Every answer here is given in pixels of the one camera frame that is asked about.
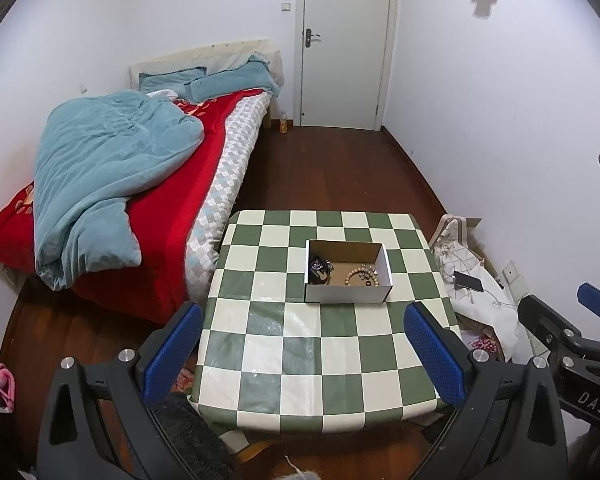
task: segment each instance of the pink object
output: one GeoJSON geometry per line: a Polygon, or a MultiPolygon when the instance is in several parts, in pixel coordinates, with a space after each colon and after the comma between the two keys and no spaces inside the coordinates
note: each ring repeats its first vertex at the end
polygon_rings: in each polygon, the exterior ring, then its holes
{"type": "Polygon", "coordinates": [[[16,400],[16,380],[5,365],[0,363],[0,400],[12,412],[16,400]]]}

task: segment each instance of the door handle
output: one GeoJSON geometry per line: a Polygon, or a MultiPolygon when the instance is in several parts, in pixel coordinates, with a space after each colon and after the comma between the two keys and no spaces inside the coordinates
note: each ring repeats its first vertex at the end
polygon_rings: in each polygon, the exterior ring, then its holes
{"type": "Polygon", "coordinates": [[[304,33],[304,46],[309,48],[311,46],[311,38],[316,37],[316,38],[321,38],[320,34],[312,34],[311,33],[311,29],[308,28],[306,30],[306,32],[304,33]]]}

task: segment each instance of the red bedsheet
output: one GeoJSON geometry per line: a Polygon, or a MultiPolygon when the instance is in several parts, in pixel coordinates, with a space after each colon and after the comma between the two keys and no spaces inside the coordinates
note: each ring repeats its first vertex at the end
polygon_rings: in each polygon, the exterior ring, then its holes
{"type": "MultiPolygon", "coordinates": [[[[157,323],[169,320],[187,299],[184,278],[187,236],[218,168],[226,118],[243,97],[261,92],[259,89],[236,92],[202,105],[179,104],[185,113],[200,118],[205,139],[163,183],[129,200],[127,213],[142,251],[141,265],[85,274],[74,285],[78,295],[110,310],[157,323]]],[[[9,253],[0,261],[31,272],[33,215],[15,214],[21,194],[0,213],[0,253],[9,253]],[[14,251],[9,244],[18,245],[18,250],[14,251]],[[13,265],[20,260],[23,260],[21,265],[13,265]]]]}

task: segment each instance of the green and white checkered tablecloth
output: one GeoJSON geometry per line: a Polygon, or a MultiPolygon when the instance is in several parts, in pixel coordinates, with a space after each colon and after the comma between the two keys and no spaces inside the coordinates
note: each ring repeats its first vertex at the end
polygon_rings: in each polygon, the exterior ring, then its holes
{"type": "Polygon", "coordinates": [[[439,395],[402,327],[414,300],[459,333],[413,216],[241,211],[222,242],[190,402],[233,452],[262,432],[333,433],[432,412],[439,395]],[[382,242],[394,280],[386,303],[304,303],[309,238],[382,242]]]}

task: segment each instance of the smartphone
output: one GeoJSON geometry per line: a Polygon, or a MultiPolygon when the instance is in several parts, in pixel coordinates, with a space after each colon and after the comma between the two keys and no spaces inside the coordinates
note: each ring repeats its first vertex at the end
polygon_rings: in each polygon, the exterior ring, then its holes
{"type": "Polygon", "coordinates": [[[457,270],[454,272],[454,278],[456,280],[456,290],[458,290],[458,288],[470,288],[471,290],[476,290],[477,292],[484,292],[484,289],[482,288],[482,282],[478,278],[474,278],[468,274],[463,274],[457,270]]]}

